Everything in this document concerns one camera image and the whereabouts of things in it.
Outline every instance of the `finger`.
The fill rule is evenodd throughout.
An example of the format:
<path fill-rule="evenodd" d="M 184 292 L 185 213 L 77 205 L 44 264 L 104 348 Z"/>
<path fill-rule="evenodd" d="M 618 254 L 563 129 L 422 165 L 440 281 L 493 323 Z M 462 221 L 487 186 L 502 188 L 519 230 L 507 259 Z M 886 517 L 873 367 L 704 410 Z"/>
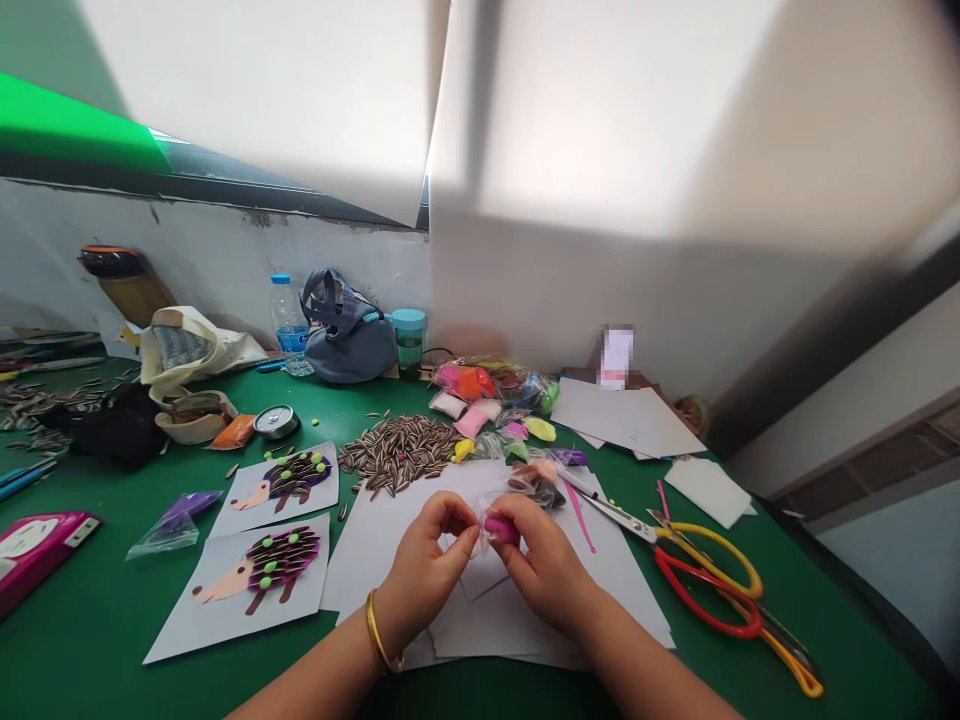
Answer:
<path fill-rule="evenodd" d="M 458 530 L 479 525 L 473 510 L 463 498 L 456 493 L 440 491 L 434 493 L 424 504 L 418 516 L 426 533 L 436 539 L 441 533 L 449 532 L 451 525 L 457 525 Z"/>
<path fill-rule="evenodd" d="M 497 551 L 504 567 L 507 568 L 507 572 L 520 590 L 531 587 L 537 581 L 537 574 L 527 562 L 526 556 L 520 552 L 520 548 L 496 539 L 491 540 L 490 545 Z"/>
<path fill-rule="evenodd" d="M 533 500 L 519 493 L 507 493 L 493 501 L 491 507 L 505 518 L 512 520 L 527 544 L 550 529 L 553 520 Z"/>
<path fill-rule="evenodd" d="M 460 533 L 453 545 L 443 554 L 439 562 L 452 577 L 459 578 L 463 575 L 467 563 L 470 561 L 470 555 L 473 553 L 473 547 L 477 544 L 480 537 L 480 526 L 474 525 Z"/>

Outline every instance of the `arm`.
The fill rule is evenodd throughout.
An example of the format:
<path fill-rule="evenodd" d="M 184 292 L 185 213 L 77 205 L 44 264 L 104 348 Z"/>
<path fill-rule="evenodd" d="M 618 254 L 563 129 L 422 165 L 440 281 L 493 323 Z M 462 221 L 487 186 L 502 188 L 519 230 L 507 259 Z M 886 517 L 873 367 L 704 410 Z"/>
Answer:
<path fill-rule="evenodd" d="M 457 535 L 444 553 L 442 533 Z M 480 529 L 459 495 L 439 492 L 404 533 L 393 567 L 374 598 L 377 628 L 395 658 L 439 614 L 467 566 Z M 233 720 L 353 717 L 384 667 L 361 607 L 250 700 Z"/>
<path fill-rule="evenodd" d="M 740 718 L 594 582 L 563 530 L 536 503 L 511 494 L 493 508 L 527 541 L 526 555 L 493 542 L 520 593 L 580 647 L 626 717 Z"/>

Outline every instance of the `left hand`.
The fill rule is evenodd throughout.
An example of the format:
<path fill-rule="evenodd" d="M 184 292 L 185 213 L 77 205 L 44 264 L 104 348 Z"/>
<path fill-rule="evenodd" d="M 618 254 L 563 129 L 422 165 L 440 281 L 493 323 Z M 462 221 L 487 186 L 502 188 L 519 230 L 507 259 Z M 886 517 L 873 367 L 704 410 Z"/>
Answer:
<path fill-rule="evenodd" d="M 437 540 L 457 536 L 447 552 Z M 374 614 L 384 650 L 397 657 L 440 614 L 467 567 L 480 524 L 456 493 L 434 494 L 397 546 L 390 574 L 374 597 Z"/>

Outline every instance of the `pile of sunflower seeds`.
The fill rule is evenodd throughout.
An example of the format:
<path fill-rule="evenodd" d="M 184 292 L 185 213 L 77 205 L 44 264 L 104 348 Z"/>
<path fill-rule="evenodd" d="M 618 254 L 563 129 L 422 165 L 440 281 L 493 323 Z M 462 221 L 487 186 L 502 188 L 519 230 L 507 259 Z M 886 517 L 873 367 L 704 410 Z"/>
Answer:
<path fill-rule="evenodd" d="M 77 412 L 93 410 L 107 393 L 120 383 L 129 382 L 127 376 L 136 369 L 131 368 L 115 378 L 89 380 L 72 390 L 57 393 L 42 390 L 44 383 L 0 384 L 0 411 L 3 413 L 0 415 L 0 431 L 26 430 L 33 436 L 30 442 L 13 442 L 6 449 L 49 454 L 62 450 L 70 444 L 71 438 L 60 430 L 43 427 L 37 418 L 55 405 L 65 405 Z"/>
<path fill-rule="evenodd" d="M 426 415 L 391 418 L 387 410 L 383 420 L 344 446 L 337 460 L 341 470 L 360 479 L 355 493 L 362 486 L 373 493 L 370 500 L 383 489 L 395 497 L 422 476 L 439 476 L 460 440 L 454 428 Z"/>

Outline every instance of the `pink straw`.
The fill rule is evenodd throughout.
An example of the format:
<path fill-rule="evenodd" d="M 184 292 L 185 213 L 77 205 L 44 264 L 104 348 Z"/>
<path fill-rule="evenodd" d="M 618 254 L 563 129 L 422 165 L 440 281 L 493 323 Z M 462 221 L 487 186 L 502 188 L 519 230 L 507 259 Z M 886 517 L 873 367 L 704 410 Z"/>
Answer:
<path fill-rule="evenodd" d="M 667 507 L 667 496 L 663 492 L 663 480 L 657 480 L 657 490 L 660 491 L 660 500 L 663 502 L 663 516 L 670 522 L 670 508 Z"/>
<path fill-rule="evenodd" d="M 597 549 L 593 546 L 593 541 L 590 539 L 590 533 L 587 532 L 587 524 L 583 521 L 583 511 L 580 509 L 580 496 L 577 495 L 577 491 L 573 489 L 569 482 L 564 480 L 563 484 L 567 486 L 567 492 L 570 494 L 570 502 L 573 504 L 573 511 L 577 513 L 577 520 L 580 521 L 580 529 L 583 530 L 583 536 L 587 539 L 587 545 L 590 546 L 590 552 L 596 554 Z"/>

